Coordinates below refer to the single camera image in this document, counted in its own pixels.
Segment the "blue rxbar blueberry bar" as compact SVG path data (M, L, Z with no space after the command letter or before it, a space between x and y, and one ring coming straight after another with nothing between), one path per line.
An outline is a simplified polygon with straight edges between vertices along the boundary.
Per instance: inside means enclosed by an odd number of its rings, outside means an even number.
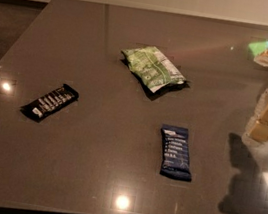
M170 179L191 181L187 128L165 124L161 127L162 163L160 173Z

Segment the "black rxbar chocolate bar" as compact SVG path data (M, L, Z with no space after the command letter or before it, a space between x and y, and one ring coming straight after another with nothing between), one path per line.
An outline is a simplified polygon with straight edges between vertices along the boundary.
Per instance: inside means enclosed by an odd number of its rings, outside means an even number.
M79 94L68 84L63 84L57 89L43 95L33 102L20 108L24 116L35 122L41 122L48 116L59 112L79 98Z

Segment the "green snack bag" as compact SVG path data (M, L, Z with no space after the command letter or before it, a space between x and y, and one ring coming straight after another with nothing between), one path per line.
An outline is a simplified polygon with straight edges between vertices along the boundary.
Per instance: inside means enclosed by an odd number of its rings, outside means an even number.
M128 68L139 76L144 85L156 93L169 85L180 85L186 82L177 67L155 46L122 50L128 61Z

